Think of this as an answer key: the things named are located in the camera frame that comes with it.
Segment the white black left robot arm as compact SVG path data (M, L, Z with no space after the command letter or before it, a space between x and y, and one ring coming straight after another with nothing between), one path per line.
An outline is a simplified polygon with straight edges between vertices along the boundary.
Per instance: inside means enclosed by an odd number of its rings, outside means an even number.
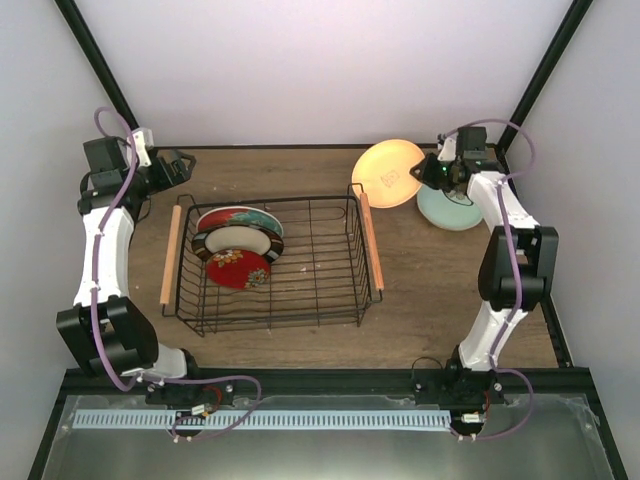
M135 130L130 140L108 136L83 148L89 164L77 202L85 231L83 272L71 308L56 316L57 330L88 377L170 380L169 391L178 401L194 403L205 381L195 372L193 356L160 343L131 300L128 263L144 203L189 180L196 159L179 150L163 158L146 128Z

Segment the light green flower plate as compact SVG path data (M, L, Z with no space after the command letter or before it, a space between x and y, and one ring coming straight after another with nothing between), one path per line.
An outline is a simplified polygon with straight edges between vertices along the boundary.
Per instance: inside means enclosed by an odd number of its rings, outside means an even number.
M483 221L479 208L464 195L450 195L423 185L416 195L416 203L431 224L444 230L465 231Z

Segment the yellow orange plate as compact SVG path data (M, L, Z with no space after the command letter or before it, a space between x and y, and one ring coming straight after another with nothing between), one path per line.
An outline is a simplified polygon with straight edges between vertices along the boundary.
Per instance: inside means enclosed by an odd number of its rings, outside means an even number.
M371 208L389 209L411 200L421 188L413 169L426 158L414 143L403 139L379 142L356 162L351 183L355 194L367 196Z

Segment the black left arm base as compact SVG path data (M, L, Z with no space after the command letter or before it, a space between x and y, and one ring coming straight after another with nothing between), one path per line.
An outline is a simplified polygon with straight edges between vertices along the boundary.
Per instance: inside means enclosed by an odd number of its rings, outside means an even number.
M170 408L191 408L201 404L228 405L234 396L236 381L203 385L165 384L146 386L146 402Z

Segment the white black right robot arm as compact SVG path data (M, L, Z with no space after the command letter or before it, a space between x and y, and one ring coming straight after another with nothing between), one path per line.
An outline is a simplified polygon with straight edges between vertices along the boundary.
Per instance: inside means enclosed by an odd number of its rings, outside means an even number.
M557 230L521 204L511 187L516 175L490 158L486 140L482 121L458 127L441 135L439 152L411 171L434 191L464 195L490 231L477 277L479 313L441 374L442 390L458 403L489 389L507 340L550 296L559 245Z

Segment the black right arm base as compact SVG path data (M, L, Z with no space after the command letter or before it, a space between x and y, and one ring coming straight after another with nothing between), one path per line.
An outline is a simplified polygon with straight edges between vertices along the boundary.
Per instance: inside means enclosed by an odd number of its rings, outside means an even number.
M415 403L448 411L450 430L462 439L478 439L491 407L504 403L503 394L496 389L496 374L463 367L456 353L445 363L431 356L416 358L410 383Z

